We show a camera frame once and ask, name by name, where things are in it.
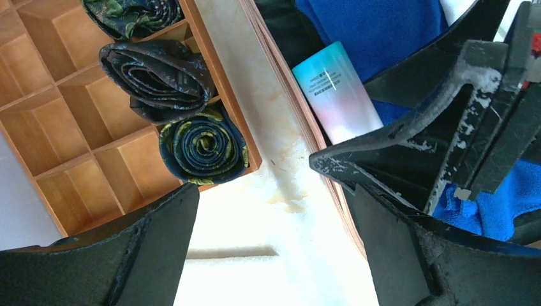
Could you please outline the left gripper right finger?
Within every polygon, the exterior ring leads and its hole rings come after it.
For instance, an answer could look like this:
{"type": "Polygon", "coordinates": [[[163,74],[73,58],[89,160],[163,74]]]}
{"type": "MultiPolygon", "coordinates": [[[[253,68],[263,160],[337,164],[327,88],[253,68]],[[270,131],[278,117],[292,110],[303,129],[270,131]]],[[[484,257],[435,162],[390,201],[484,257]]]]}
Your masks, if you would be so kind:
{"type": "Polygon", "coordinates": [[[354,222],[380,305],[539,305],[540,250],[355,189],[354,222]]]}

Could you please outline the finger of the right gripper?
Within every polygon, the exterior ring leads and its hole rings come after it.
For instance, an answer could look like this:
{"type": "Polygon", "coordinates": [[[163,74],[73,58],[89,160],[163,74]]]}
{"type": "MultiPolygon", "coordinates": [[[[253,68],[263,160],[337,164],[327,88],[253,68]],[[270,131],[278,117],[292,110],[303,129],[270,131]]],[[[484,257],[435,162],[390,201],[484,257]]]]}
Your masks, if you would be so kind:
{"type": "Polygon", "coordinates": [[[468,40],[416,108],[388,126],[311,154],[310,167],[348,191],[371,186],[432,214],[445,187],[443,167],[459,121],[469,106],[491,100],[506,61],[505,43],[468,40]]]}

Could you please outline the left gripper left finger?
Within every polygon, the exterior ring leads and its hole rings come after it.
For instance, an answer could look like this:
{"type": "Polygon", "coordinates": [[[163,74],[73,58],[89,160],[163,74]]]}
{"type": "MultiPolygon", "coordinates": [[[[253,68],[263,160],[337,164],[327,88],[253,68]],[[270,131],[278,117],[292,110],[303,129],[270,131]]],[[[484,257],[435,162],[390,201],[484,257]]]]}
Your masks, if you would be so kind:
{"type": "Polygon", "coordinates": [[[49,246],[1,252],[2,305],[172,305],[200,193],[158,200],[49,246]]]}

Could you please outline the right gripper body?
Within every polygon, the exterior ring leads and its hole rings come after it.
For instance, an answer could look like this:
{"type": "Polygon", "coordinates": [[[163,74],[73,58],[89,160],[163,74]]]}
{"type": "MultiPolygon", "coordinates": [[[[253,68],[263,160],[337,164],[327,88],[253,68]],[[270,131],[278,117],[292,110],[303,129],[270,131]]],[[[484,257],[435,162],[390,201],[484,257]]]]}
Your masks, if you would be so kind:
{"type": "Polygon", "coordinates": [[[454,196],[494,193],[516,162],[540,163],[540,2],[522,2],[502,42],[493,41],[503,1],[476,1],[456,29],[457,65],[472,86],[453,137],[448,179],[454,196]]]}

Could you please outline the blue white shirt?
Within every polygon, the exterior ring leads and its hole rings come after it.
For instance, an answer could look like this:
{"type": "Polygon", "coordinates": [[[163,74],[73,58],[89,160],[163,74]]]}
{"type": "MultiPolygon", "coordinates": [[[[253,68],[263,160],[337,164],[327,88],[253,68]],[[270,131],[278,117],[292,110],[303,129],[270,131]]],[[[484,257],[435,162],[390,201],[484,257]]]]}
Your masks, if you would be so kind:
{"type": "Polygon", "coordinates": [[[447,24],[451,26],[474,2],[475,0],[440,0],[447,24]]]}

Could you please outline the pink suitcase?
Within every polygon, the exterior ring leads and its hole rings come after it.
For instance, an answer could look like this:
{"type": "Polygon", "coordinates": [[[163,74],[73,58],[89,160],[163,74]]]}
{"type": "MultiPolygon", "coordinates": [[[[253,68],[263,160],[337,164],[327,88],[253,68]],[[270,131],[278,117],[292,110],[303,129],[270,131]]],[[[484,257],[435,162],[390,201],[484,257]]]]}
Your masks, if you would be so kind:
{"type": "MultiPolygon", "coordinates": [[[[241,5],[293,111],[300,120],[301,128],[313,152],[316,153],[333,144],[299,87],[292,69],[328,45],[323,43],[313,23],[296,8],[295,2],[243,1],[241,5]]],[[[508,1],[503,2],[506,12],[508,1]]],[[[416,108],[443,80],[463,49],[456,27],[468,10],[428,44],[397,64],[369,77],[365,82],[361,81],[383,122],[382,128],[416,108]]],[[[505,12],[500,18],[498,27],[505,12]]],[[[445,187],[438,197],[435,210],[446,186],[454,185],[448,179],[448,161],[443,170],[445,187]]],[[[347,198],[353,196],[354,190],[348,191],[328,177],[324,176],[324,179],[335,197],[346,230],[360,253],[364,254],[366,249],[352,215],[354,206],[353,203],[347,202],[347,198]]],[[[504,242],[528,245],[538,240],[540,240],[540,210],[518,217],[515,221],[515,234],[509,241],[504,242]]]]}

